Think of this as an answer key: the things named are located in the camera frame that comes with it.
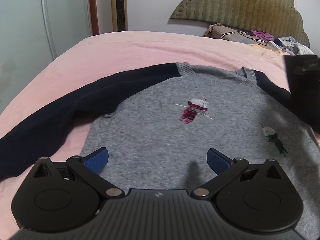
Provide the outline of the grey navy knit sweater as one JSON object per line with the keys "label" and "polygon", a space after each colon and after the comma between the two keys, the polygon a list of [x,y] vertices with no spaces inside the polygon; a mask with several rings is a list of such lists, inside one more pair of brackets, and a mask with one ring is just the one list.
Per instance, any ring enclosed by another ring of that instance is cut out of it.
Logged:
{"label": "grey navy knit sweater", "polygon": [[301,195],[298,226],[319,237],[319,111],[249,68],[167,63],[121,72],[42,107],[1,139],[1,177],[22,174],[65,142],[75,118],[94,122],[81,153],[110,153],[101,175],[131,186],[192,189],[212,172],[206,152],[276,158]]}

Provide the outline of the pile of clothes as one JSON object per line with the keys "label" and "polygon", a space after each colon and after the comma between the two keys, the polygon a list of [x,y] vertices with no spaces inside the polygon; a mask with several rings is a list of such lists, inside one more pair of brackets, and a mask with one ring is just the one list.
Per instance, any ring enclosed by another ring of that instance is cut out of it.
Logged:
{"label": "pile of clothes", "polygon": [[239,42],[248,45],[258,45],[272,51],[282,51],[290,55],[313,55],[313,51],[306,45],[296,41],[293,36],[276,38],[265,31],[246,31],[224,26],[220,23],[212,24],[204,33],[204,37]]}

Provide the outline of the olive quilted headboard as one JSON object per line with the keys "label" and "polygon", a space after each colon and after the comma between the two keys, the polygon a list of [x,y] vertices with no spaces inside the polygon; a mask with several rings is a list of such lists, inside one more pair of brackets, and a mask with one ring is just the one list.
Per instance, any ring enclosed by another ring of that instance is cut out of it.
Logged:
{"label": "olive quilted headboard", "polygon": [[294,0],[182,0],[170,18],[255,29],[274,37],[293,36],[297,42],[310,45]]}

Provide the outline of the frosted glass wardrobe door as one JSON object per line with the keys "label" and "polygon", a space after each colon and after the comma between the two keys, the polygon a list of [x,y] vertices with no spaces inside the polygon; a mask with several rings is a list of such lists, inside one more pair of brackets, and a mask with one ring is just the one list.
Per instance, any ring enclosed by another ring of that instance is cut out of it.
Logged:
{"label": "frosted glass wardrobe door", "polygon": [[1,110],[92,34],[89,0],[1,0]]}

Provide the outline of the brown wooden door frame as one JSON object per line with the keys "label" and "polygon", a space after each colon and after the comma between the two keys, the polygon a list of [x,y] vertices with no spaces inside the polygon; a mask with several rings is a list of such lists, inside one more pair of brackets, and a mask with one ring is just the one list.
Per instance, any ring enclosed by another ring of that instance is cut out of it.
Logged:
{"label": "brown wooden door frame", "polygon": [[90,13],[92,34],[93,36],[99,35],[97,0],[88,0],[88,1],[89,1],[89,13]]}

